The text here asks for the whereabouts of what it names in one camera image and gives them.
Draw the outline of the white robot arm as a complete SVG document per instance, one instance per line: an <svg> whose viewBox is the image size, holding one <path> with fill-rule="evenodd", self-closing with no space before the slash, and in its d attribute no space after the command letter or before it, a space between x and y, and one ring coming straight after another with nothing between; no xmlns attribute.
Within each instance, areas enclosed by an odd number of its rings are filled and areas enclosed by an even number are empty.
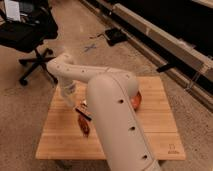
<svg viewBox="0 0 213 171"><path fill-rule="evenodd" d="M75 65L63 53L47 63L59 81L61 96L70 94L76 80L87 85L85 99L111 171L162 171L140 125L131 99L139 90L135 74L110 67Z"/></svg>

